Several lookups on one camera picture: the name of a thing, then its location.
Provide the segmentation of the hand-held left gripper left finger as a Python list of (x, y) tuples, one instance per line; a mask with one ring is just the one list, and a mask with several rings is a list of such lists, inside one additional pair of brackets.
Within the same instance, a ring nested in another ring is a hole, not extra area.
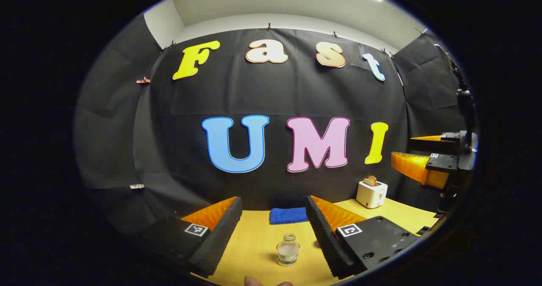
[(241, 218), (241, 197), (231, 197), (184, 217), (169, 216), (140, 232), (144, 249), (168, 269), (213, 275)]

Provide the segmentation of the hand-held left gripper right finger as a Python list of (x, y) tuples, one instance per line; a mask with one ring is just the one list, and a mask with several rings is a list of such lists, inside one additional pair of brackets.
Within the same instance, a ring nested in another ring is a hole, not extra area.
[(381, 215), (364, 218), (313, 195), (306, 197), (306, 215), (332, 275), (340, 280), (380, 266), (419, 238)]

